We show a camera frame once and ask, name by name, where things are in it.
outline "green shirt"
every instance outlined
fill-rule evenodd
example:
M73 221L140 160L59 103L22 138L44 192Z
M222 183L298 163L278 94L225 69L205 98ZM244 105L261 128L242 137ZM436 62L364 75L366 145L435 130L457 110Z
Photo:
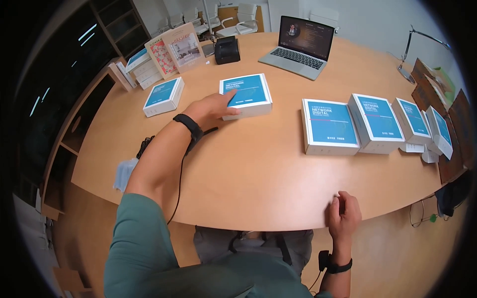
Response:
M104 295L312 297L288 264L267 254L238 252L217 262L180 268L161 208L136 194L125 194L117 210ZM322 292L316 297L331 295Z

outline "blue face mask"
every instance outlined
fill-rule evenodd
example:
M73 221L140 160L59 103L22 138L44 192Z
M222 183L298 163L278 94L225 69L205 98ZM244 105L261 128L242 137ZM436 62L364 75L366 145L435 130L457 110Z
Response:
M118 165L116 169L116 178L114 180L113 188L119 189L122 193L126 190L127 182L129 181L129 176L131 176L134 167L136 166L139 159L133 158L131 160L125 160Z

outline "laptop screen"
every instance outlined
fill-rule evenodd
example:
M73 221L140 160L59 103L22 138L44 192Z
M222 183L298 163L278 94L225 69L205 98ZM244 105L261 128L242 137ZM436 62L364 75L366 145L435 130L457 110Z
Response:
M281 16L279 46L328 60L334 28L299 18Z

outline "lamp base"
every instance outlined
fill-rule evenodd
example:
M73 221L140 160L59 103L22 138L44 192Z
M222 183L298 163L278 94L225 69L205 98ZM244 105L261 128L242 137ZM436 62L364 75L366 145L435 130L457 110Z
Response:
M213 43L203 45L202 46L202 51L204 52L204 55L206 57L212 56L215 53L214 47L215 47L215 45Z
M406 80L408 80L411 84L415 84L416 81L414 80L413 76L411 76L410 73L408 73L403 67L402 65L399 65L397 67L397 70L399 71L400 74L402 74L403 77L406 78Z

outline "gray pants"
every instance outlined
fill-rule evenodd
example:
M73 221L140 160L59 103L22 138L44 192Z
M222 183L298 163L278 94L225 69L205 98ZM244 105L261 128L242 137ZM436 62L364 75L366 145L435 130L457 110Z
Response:
M292 267L298 276L310 260L311 239L313 230L290 232L266 232L266 240L242 238L234 241L234 248L238 252L259 252L282 258L282 251L278 247L275 235L282 234L288 252L290 253ZM194 245L200 263L208 263L233 254L228 248L230 241L237 235L237 231L213 229L196 226Z

